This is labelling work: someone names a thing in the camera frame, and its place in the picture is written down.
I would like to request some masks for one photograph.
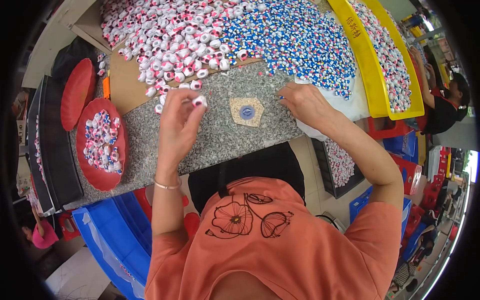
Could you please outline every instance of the woman in pink shirt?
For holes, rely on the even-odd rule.
[[[22,226],[22,231],[24,232],[26,239],[33,243],[35,247],[40,249],[48,248],[59,240],[59,236],[57,236],[55,230],[47,219],[40,219],[34,207],[32,207],[32,213],[36,221],[35,228],[32,230],[28,226]]]
[[[272,146],[268,149],[274,151],[262,159],[249,161],[250,154],[233,160],[234,168],[220,165],[215,176],[190,175],[203,193],[192,193],[201,217],[199,229],[189,238],[177,168],[195,143],[205,108],[192,108],[186,101],[198,96],[195,91],[172,90],[160,118],[147,300],[385,297],[400,247],[403,180],[398,167],[376,141],[333,109],[315,86],[288,83],[278,95],[293,116],[350,154],[373,185],[369,204],[345,234],[340,233],[304,206],[303,175],[295,156],[278,172],[289,156],[268,167],[274,172],[258,168],[278,149],[282,151]],[[271,98],[265,95],[262,100],[274,101]],[[293,153],[285,145],[285,154]],[[205,149],[203,155],[214,153]],[[293,177],[300,178],[300,185]],[[212,182],[218,182],[216,191]],[[189,178],[191,190],[193,183]]]

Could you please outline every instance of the gold bangle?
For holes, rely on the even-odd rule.
[[[153,182],[154,182],[155,185],[156,185],[157,187],[159,187],[159,188],[166,189],[166,190],[174,190],[174,189],[178,189],[178,188],[181,186],[181,184],[182,184],[181,178],[178,177],[178,179],[179,179],[179,183],[178,183],[177,185],[175,185],[175,186],[167,186],[167,185],[160,184],[160,183],[158,183],[155,179],[153,179]]]

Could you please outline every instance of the blue plastic crate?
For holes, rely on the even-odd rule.
[[[417,226],[417,229],[412,233],[410,238],[408,239],[408,244],[403,250],[402,258],[406,261],[408,261],[413,253],[415,252],[415,249],[417,248],[418,245],[418,240],[421,236],[422,231],[427,228],[427,225],[425,223],[420,223]]]
[[[115,201],[107,198],[84,208],[117,259],[145,286],[151,257],[130,230]]]
[[[350,224],[353,223],[355,217],[359,214],[360,210],[368,204],[368,199],[370,198],[370,193],[372,192],[373,186],[369,187],[362,195],[357,197],[355,200],[350,202]],[[405,227],[407,227],[408,215],[410,214],[410,208],[412,201],[407,198],[403,198],[403,212],[402,212],[402,236],[400,241],[402,241],[403,234],[405,232]]]
[[[400,242],[403,240],[403,234],[405,233],[405,228],[407,227],[408,216],[410,215],[410,208],[412,207],[412,201],[407,198],[403,198],[403,212],[402,212],[402,237]]]
[[[359,214],[360,210],[367,205],[368,199],[370,197],[370,193],[372,192],[373,186],[369,187],[362,195],[355,198],[350,204],[348,205],[350,211],[350,224],[353,223],[355,217]]]
[[[148,255],[152,256],[152,224],[145,215],[133,192],[113,197],[120,213],[132,233]]]
[[[393,154],[413,156],[415,152],[415,138],[415,131],[406,135],[386,138],[383,140],[384,148]]]
[[[108,276],[112,283],[119,289],[119,291],[127,297],[129,300],[141,300],[140,298],[135,297],[133,288],[130,282],[119,277],[115,271],[110,267],[110,265],[104,260],[103,253],[97,244],[94,241],[91,230],[88,224],[84,224],[82,219],[84,213],[88,213],[88,210],[84,207],[76,209],[72,212],[73,219],[75,224],[80,231],[82,238],[87,244],[88,249],[92,253],[93,257],[97,261],[98,265],[102,268],[103,272]]]
[[[413,155],[410,156],[410,155],[404,154],[402,158],[404,160],[408,160],[412,163],[416,163],[416,164],[419,163],[419,140],[418,140],[417,136],[415,136],[415,144],[414,144]]]

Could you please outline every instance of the worker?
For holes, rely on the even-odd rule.
[[[436,86],[432,65],[427,65],[427,70],[430,74],[430,80],[427,80],[420,52],[415,47],[411,47],[410,51],[419,67],[425,115],[404,119],[404,122],[409,127],[422,131],[425,134],[445,132],[455,122],[463,120],[467,115],[467,108],[470,102],[470,91],[467,81],[461,74],[453,73],[450,89],[445,90],[445,96],[443,96],[440,93],[440,89]]]
[[[39,249],[45,249],[62,238],[63,235],[61,233],[61,228],[58,225],[58,220],[54,219],[54,216],[51,216],[50,218],[54,220],[52,222],[56,222],[57,231],[53,229],[53,226],[46,218],[40,218],[38,216],[34,205],[32,206],[32,213],[35,217],[35,226],[31,226],[30,224],[24,224],[22,226],[22,231],[29,243],[32,243]]]
[[[369,204],[341,234],[310,214],[299,193],[281,179],[289,180],[287,176],[273,172],[260,177],[251,172],[255,165],[234,165],[243,169],[245,177],[227,180],[204,207],[196,205],[200,225],[188,238],[177,168],[195,143],[205,107],[193,108],[190,100],[184,101],[197,97],[197,92],[173,90],[160,118],[147,300],[371,300],[385,296],[401,236],[403,180],[397,165],[312,84],[288,83],[278,95],[295,118],[350,154],[373,185]],[[295,162],[288,159],[277,163],[297,172],[296,158]],[[241,172],[228,167],[220,171]],[[216,183],[221,183],[225,176],[217,178]]]

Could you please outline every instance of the red plastic tray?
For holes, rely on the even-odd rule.
[[[92,101],[95,91],[95,69],[89,59],[81,60],[73,69],[61,98],[60,117],[63,129],[71,131],[82,109]]]
[[[87,140],[85,137],[85,123],[88,119],[93,120],[94,115],[102,109],[105,109],[108,112],[110,120],[113,120],[117,117],[120,118],[121,126],[119,128],[117,141],[115,142],[114,147],[118,147],[119,161],[121,162],[123,168],[122,174],[107,173],[102,169],[96,169],[94,166],[89,165],[88,161],[85,159],[84,148]],[[128,136],[125,122],[110,100],[105,98],[96,98],[85,107],[80,119],[78,120],[78,123],[80,126],[77,130],[76,148],[80,169],[82,169],[87,181],[97,190],[102,192],[113,190],[120,182],[121,176],[125,174],[125,169],[127,166]]]

